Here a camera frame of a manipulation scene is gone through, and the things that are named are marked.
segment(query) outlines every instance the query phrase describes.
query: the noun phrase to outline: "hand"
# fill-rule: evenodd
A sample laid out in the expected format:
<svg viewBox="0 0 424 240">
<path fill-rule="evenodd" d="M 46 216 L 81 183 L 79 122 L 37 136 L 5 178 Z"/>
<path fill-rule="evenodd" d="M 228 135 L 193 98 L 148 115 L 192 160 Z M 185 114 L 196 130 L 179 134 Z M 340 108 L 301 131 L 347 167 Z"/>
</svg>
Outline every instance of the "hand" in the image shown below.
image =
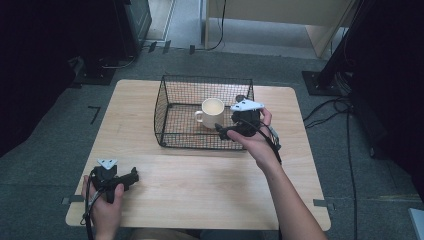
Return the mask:
<svg viewBox="0 0 424 240">
<path fill-rule="evenodd" d="M 87 199 L 88 176 L 84 176 L 81 195 Z M 95 194 L 96 189 L 93 184 L 90 185 L 90 196 Z M 108 203 L 103 197 L 99 197 L 93 205 L 91 219 L 96 228 L 96 240 L 114 239 L 121 223 L 122 216 L 122 198 L 124 195 L 124 185 L 119 184 L 115 188 L 115 199 L 113 204 Z"/>
<path fill-rule="evenodd" d="M 262 108 L 260 111 L 264 116 L 262 119 L 263 124 L 269 126 L 271 124 L 272 114 L 266 108 Z M 267 127 L 262 126 L 260 130 L 266 136 L 270 136 L 270 132 Z M 260 169 L 262 169 L 262 171 L 265 170 L 265 167 L 269 167 L 270 164 L 278 164 L 277 157 L 266 142 L 265 138 L 260 133 L 257 132 L 252 137 L 245 137 L 236 131 L 229 130 L 227 135 L 232 140 L 242 144 L 243 147 L 247 149 L 250 155 L 252 155 L 252 157 L 256 160 L 256 164 Z"/>
</svg>

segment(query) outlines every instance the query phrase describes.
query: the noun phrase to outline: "floor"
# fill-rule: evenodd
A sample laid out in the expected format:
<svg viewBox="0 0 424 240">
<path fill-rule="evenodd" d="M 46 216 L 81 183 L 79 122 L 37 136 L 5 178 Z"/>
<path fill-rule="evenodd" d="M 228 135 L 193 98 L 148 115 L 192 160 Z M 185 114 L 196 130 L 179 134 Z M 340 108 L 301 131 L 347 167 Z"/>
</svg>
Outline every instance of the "floor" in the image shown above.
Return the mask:
<svg viewBox="0 0 424 240">
<path fill-rule="evenodd" d="M 147 42 L 171 41 L 171 47 L 204 49 L 204 17 L 200 19 L 200 0 L 149 0 L 152 27 Z M 345 29 L 336 34 L 332 46 L 321 59 L 329 59 L 339 44 Z M 218 44 L 221 37 L 221 19 L 211 19 L 209 47 Z M 272 55 L 317 59 L 304 25 L 242 20 L 224 20 L 221 44 L 214 50 L 230 53 Z"/>
</svg>

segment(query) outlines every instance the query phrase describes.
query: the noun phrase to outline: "metal wire cage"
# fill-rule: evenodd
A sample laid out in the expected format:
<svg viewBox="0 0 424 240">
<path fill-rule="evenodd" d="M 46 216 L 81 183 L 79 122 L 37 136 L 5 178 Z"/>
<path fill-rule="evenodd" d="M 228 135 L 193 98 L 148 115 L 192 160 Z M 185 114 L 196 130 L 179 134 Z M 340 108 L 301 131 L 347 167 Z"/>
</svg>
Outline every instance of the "metal wire cage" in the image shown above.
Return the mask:
<svg viewBox="0 0 424 240">
<path fill-rule="evenodd" d="M 224 127 L 232 126 L 230 106 L 236 96 L 254 100 L 251 79 L 164 75 L 159 87 L 154 130 L 160 146 L 191 149 L 242 150 L 239 143 L 221 140 L 218 132 L 194 118 L 207 98 L 224 102 Z"/>
</svg>

